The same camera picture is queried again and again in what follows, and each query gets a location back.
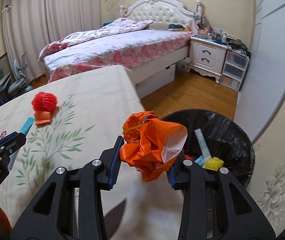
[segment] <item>white nightstand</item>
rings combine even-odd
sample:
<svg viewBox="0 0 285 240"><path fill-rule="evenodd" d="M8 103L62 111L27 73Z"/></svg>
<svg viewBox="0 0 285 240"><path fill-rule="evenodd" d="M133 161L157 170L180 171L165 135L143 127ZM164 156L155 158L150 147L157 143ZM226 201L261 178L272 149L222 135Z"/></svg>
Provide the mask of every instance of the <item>white nightstand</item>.
<svg viewBox="0 0 285 240"><path fill-rule="evenodd" d="M216 78L216 83L219 84L227 49L227 46L217 44L211 40L191 37L190 68L203 76Z"/></svg>

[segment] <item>wooden floor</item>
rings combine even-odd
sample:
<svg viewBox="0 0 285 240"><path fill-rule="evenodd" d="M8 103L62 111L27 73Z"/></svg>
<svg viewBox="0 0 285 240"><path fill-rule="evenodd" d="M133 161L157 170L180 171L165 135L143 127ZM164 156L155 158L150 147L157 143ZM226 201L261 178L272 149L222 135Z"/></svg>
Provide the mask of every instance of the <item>wooden floor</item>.
<svg viewBox="0 0 285 240"><path fill-rule="evenodd" d="M173 82L144 97L141 102L146 111L154 111L159 118L182 109L199 108L233 120L237 92L191 70L186 76L176 75Z"/></svg>

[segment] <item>curtain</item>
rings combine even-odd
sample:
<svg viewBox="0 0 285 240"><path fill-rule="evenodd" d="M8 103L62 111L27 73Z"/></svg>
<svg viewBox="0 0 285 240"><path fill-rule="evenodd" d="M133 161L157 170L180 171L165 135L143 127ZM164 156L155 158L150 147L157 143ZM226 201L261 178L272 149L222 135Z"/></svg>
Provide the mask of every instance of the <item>curtain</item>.
<svg viewBox="0 0 285 240"><path fill-rule="evenodd" d="M12 7L3 12L3 33L10 64L26 52L27 75L33 80L45 73L38 62L40 51L50 43L45 0L4 0Z"/></svg>
<svg viewBox="0 0 285 240"><path fill-rule="evenodd" d="M10 64L26 52L27 74L45 73L38 62L41 50L71 33L100 27L99 0L4 0L3 32Z"/></svg>
<svg viewBox="0 0 285 240"><path fill-rule="evenodd" d="M47 0L46 7L52 42L100 26L99 0Z"/></svg>

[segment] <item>orange plastic bag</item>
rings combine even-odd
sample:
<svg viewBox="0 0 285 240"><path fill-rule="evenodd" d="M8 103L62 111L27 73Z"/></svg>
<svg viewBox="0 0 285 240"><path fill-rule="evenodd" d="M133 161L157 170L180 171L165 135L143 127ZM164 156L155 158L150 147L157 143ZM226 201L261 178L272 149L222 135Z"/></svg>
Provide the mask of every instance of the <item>orange plastic bag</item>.
<svg viewBox="0 0 285 240"><path fill-rule="evenodd" d="M181 152L187 129L181 124L158 119L154 112L132 114L123 126L127 142L120 150L121 161L135 166L142 180L156 180L168 171Z"/></svg>

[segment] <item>beige tablecloth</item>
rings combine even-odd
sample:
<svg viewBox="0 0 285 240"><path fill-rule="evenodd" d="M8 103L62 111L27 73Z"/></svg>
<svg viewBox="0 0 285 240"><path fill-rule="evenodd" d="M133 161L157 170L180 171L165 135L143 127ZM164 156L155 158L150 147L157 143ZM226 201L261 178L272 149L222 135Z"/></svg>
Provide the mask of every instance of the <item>beige tablecloth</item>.
<svg viewBox="0 0 285 240"><path fill-rule="evenodd" d="M33 116L31 101L39 91L54 93L59 111L51 125L32 126L0 186L0 206L12 226L57 167L76 169L98 158L113 147L130 114L144 110L124 67L110 66L50 83L0 107L0 137L20 131ZM112 239L177 239L182 201L165 174L145 184L135 168L122 163L114 189L102 191L107 231ZM117 219L114 233L110 225Z"/></svg>

